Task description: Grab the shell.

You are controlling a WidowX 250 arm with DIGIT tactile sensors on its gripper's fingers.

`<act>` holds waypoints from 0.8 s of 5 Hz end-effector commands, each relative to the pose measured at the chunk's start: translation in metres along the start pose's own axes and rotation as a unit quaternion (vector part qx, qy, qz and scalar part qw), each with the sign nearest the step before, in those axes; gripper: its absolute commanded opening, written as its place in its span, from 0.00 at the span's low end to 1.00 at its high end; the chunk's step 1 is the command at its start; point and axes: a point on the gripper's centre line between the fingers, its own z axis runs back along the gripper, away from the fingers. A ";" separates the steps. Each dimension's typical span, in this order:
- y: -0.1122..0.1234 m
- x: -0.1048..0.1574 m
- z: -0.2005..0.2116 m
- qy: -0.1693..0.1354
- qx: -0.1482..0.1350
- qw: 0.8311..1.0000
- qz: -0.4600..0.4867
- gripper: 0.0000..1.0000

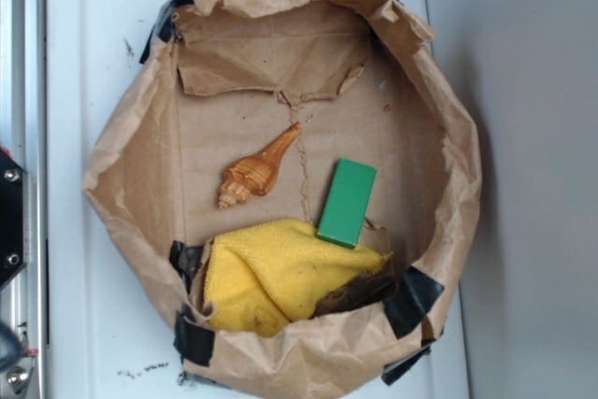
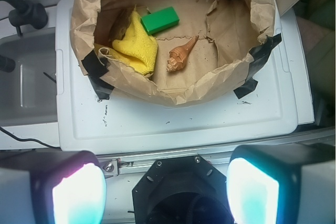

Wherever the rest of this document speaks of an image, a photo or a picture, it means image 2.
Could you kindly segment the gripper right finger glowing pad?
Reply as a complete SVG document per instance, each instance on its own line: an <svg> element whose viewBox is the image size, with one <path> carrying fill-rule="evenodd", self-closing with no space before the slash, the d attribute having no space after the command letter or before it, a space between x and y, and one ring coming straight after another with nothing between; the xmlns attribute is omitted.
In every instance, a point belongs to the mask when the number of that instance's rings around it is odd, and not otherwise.
<svg viewBox="0 0 336 224"><path fill-rule="evenodd" d="M236 223L335 223L335 147L240 145L226 188Z"/></svg>

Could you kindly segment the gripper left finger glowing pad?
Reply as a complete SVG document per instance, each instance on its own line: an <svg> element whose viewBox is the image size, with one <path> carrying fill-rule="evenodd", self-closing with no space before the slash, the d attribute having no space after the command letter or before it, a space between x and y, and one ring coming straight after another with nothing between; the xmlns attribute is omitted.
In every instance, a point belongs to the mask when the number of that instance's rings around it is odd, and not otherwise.
<svg viewBox="0 0 336 224"><path fill-rule="evenodd" d="M106 193L92 152L1 153L1 223L100 223Z"/></svg>

